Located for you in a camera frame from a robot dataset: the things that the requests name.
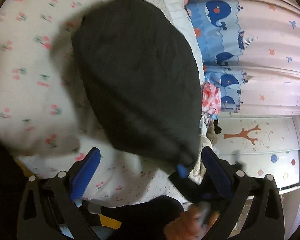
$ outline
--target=black drawstring bag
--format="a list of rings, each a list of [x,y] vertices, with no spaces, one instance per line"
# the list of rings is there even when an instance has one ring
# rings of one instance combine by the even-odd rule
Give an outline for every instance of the black drawstring bag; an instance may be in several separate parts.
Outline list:
[[[162,11],[143,0],[113,0],[84,17],[72,46],[113,146],[191,170],[199,150],[199,73]]]

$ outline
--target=pink plastic bag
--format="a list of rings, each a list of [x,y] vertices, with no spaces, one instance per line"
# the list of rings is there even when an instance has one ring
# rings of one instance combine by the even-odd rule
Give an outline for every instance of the pink plastic bag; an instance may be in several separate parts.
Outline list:
[[[221,92],[214,84],[205,82],[202,90],[202,111],[209,114],[220,114]]]

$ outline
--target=white bedding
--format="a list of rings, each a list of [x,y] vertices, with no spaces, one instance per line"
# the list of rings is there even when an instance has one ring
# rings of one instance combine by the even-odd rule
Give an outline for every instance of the white bedding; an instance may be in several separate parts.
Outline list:
[[[166,164],[108,143],[87,101],[70,37],[84,12],[101,1],[6,0],[0,9],[0,141],[41,178],[67,171],[98,147],[101,163],[84,198],[103,206],[146,202],[163,194],[185,203],[167,179],[171,170]],[[146,1],[171,20],[163,0]],[[173,23],[198,54],[190,21],[182,17]]]

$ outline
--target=brown tree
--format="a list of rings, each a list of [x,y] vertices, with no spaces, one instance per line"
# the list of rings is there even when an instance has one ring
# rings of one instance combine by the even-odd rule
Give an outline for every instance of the brown tree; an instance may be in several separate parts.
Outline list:
[[[234,137],[242,137],[242,138],[246,138],[248,139],[253,145],[255,141],[258,140],[258,138],[250,138],[248,136],[248,133],[250,133],[251,131],[255,131],[255,130],[261,130],[259,128],[259,125],[257,125],[255,128],[252,128],[250,130],[245,130],[244,128],[242,128],[241,133],[237,133],[237,134],[223,134],[223,139],[228,139],[228,138],[234,138]]]

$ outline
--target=curtain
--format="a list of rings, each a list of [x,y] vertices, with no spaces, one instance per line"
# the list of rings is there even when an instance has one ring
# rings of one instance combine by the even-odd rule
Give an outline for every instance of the curtain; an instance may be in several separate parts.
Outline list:
[[[295,0],[190,0],[187,10],[221,111],[300,115]]]

